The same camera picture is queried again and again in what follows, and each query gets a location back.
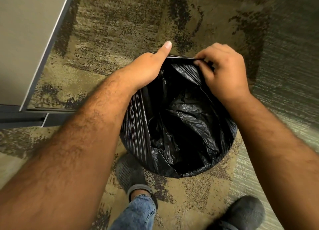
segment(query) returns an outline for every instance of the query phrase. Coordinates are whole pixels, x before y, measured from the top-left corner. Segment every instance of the black trash bag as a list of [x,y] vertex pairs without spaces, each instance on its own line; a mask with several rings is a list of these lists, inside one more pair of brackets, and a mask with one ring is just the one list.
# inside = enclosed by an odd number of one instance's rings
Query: black trash bag
[[198,175],[228,153],[237,126],[212,95],[194,59],[169,55],[157,78],[133,95],[120,137],[156,174]]

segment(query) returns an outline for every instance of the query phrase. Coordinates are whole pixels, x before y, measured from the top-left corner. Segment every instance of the hand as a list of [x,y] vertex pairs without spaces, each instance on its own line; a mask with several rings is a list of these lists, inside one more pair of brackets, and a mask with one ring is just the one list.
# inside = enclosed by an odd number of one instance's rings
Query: hand
[[167,41],[156,54],[144,53],[132,63],[118,70],[121,73],[122,83],[132,86],[134,93],[152,82],[162,67],[164,60],[172,48],[172,43]]
[[214,72],[202,60],[194,63],[200,67],[213,95],[224,105],[250,94],[244,58],[228,45],[214,43],[195,58],[213,62]]

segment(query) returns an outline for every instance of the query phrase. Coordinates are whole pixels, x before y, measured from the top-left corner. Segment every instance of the ankle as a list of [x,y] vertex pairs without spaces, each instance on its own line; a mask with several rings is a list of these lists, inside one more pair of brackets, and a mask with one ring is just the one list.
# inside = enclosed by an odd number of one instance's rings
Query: ankle
[[148,191],[143,190],[143,189],[136,189],[136,190],[132,191],[132,193],[131,193],[131,196],[130,196],[131,201],[133,201],[133,199],[136,196],[141,195],[141,194],[144,194],[144,195],[151,197],[151,194]]

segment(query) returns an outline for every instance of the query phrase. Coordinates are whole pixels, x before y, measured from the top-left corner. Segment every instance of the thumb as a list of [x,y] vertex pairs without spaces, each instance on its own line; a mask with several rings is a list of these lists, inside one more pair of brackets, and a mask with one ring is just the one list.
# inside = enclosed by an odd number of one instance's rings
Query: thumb
[[157,53],[153,55],[153,58],[156,59],[158,62],[163,63],[167,55],[169,54],[171,48],[172,42],[165,42],[164,45],[157,51]]
[[196,60],[196,61],[194,61],[194,64],[197,65],[200,68],[201,72],[204,75],[204,78],[205,78],[206,82],[210,82],[210,81],[212,81],[214,79],[214,72],[207,65],[207,63],[205,61]]

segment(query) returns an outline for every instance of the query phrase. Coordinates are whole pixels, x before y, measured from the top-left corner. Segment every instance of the fingernail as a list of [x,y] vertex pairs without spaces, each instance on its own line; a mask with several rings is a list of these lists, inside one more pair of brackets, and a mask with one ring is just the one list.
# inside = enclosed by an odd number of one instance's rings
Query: fingernail
[[165,48],[171,48],[172,47],[172,42],[171,41],[167,41],[164,43],[164,47]]

